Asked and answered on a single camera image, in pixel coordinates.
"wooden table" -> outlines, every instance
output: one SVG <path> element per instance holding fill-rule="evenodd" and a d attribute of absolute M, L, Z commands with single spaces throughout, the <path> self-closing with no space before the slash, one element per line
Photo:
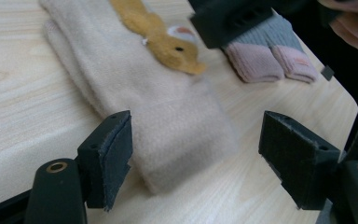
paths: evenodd
<path fill-rule="evenodd" d="M 168 24 L 187 24 L 186 0 L 149 0 Z M 74 158 L 101 122 L 42 35 L 48 14 L 35 0 L 0 0 L 0 202 L 32 187 L 47 161 Z M 314 65 L 323 65 L 308 51 Z M 297 210 L 257 153 L 265 110 L 296 119 L 344 148 L 357 106 L 336 79 L 244 84 L 219 50 L 201 47 L 206 77 L 241 136 L 241 153 L 166 195 L 151 195 L 131 169 L 113 211 L 88 210 L 90 223 L 315 223 Z"/>

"squirrel shape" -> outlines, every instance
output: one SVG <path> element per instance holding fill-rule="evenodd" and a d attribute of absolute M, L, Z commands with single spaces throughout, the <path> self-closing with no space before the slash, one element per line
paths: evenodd
<path fill-rule="evenodd" d="M 171 69 L 191 75 L 205 71 L 205 64 L 198 62 L 196 37 L 187 28 L 166 28 L 159 15 L 147 11 L 142 0 L 110 0 L 123 24 L 144 38 L 143 43 L 156 59 Z"/>

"folded fabric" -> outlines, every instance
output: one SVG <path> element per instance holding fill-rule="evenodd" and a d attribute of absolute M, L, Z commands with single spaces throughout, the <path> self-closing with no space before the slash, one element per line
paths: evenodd
<path fill-rule="evenodd" d="M 319 77 L 290 22 L 276 13 L 235 39 L 224 52 L 246 82 L 276 81 L 283 74 L 308 83 Z"/>
<path fill-rule="evenodd" d="M 104 0 L 41 0 L 45 31 L 85 98 L 103 118 L 130 110 L 134 165 L 154 193 L 238 149 L 207 80 L 165 67 Z"/>
<path fill-rule="evenodd" d="M 273 82 L 284 78 L 259 26 L 236 38 L 224 52 L 245 82 Z"/>

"beige felt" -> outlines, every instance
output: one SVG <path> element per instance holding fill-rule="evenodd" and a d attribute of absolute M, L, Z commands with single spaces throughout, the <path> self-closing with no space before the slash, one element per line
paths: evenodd
<path fill-rule="evenodd" d="M 90 103 L 103 118 L 131 111 L 132 158 L 152 192 L 173 189 L 238 149 L 205 78 L 157 62 L 106 1 L 41 3 L 62 29 L 48 21 L 48 40 Z"/>

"human hand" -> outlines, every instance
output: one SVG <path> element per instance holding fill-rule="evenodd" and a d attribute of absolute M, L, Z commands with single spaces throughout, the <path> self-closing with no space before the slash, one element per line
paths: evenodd
<path fill-rule="evenodd" d="M 330 23 L 333 31 L 345 42 L 358 49 L 358 0 L 319 0 L 332 9 L 344 11 Z"/>

